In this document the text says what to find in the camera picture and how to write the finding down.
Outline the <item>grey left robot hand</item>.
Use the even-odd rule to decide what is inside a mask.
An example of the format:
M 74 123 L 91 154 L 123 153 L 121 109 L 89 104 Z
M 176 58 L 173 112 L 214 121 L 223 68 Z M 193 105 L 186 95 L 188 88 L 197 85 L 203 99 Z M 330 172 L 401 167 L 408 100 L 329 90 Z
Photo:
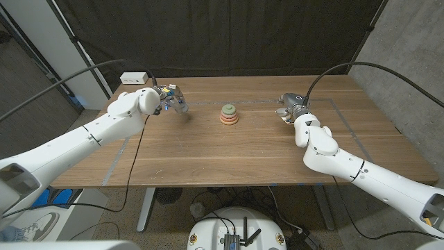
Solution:
M 154 86 L 153 89 L 160 96 L 160 105 L 155 109 L 154 115 L 159 115 L 162 110 L 175 110 L 178 114 L 188 111 L 188 105 L 177 85 L 159 85 Z

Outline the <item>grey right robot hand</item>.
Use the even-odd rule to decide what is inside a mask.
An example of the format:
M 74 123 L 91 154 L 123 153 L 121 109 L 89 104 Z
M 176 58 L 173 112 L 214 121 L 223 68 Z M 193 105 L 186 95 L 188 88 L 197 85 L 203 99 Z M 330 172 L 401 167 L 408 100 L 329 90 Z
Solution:
M 278 108 L 275 114 L 285 123 L 292 124 L 301 115 L 309 113 L 307 104 L 304 104 L 305 98 L 302 95 L 294 93 L 285 93 L 279 97 L 278 103 L 282 108 Z

